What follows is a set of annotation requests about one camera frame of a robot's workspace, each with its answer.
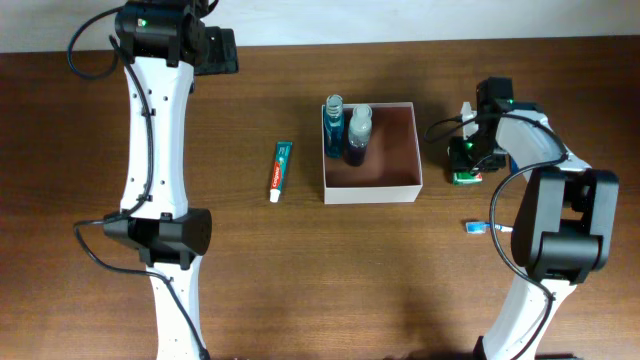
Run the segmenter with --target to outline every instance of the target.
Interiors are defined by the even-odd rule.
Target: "dark liquid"
[[[351,166],[360,166],[364,162],[364,155],[367,153],[367,147],[355,147],[349,144],[347,148],[347,164]]]

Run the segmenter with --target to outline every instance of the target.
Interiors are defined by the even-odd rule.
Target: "open box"
[[[349,121],[356,105],[345,104],[343,107],[345,144],[348,141]],[[334,159],[325,154],[324,125],[321,122],[325,204],[413,202],[422,189],[413,103],[368,105],[373,110],[373,128],[361,166],[348,165],[344,156]]]

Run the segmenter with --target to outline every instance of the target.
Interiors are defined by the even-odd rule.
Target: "table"
[[[216,357],[438,359],[470,352],[496,319],[512,274],[487,219],[506,170],[479,186],[448,183],[446,142],[421,146],[414,204],[325,206],[319,107],[412,101],[417,127],[475,103],[476,84],[510,76],[569,148],[620,177],[608,265],[566,300],[539,348],[587,359],[640,351],[637,102],[640,38],[442,41],[239,49],[240,73],[198,78],[185,133],[190,205],[209,208],[200,273],[204,339]],[[99,71],[109,52],[77,55]],[[71,224],[115,209],[126,180],[129,107],[122,69],[73,76],[62,53],[0,55],[0,357],[152,359],[149,280],[104,271]],[[268,201],[276,141],[294,154],[282,201]],[[524,180],[499,203],[515,218]],[[137,254],[87,232],[103,260]]]

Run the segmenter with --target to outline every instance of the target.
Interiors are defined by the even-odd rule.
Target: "plastic bottle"
[[[349,147],[347,148],[347,163],[360,166],[364,162],[367,145],[371,138],[371,116],[373,110],[369,105],[358,105],[353,109],[353,116],[349,123]]]
[[[331,95],[327,98],[324,111],[324,152],[332,158],[342,157],[344,133],[344,112],[342,98]]]

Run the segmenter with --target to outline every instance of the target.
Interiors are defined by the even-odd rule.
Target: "white background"
[[[0,0],[0,52],[60,51],[85,20],[124,0]],[[238,45],[640,34],[640,0],[220,0],[207,25]],[[108,49],[113,17],[78,49]]]

